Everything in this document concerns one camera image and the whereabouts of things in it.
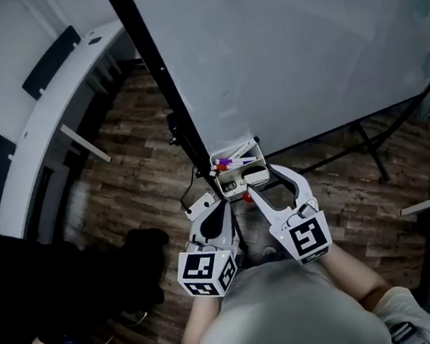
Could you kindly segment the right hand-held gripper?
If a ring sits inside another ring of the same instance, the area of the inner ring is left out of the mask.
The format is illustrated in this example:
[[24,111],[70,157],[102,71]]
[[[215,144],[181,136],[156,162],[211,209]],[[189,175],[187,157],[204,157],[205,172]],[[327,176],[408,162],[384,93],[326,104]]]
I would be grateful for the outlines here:
[[271,235],[299,264],[307,264],[326,254],[330,247],[325,214],[319,209],[306,178],[285,166],[269,164],[268,169],[293,194],[294,210],[275,207],[253,185],[247,186],[258,209],[270,223]]

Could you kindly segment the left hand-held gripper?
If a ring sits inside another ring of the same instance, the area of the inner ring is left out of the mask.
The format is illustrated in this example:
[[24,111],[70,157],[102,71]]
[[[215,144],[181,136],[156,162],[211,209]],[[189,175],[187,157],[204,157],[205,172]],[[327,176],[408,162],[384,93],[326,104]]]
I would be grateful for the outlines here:
[[190,242],[179,254],[177,280],[190,296],[222,298],[239,271],[241,254],[232,208],[217,201],[191,225]]

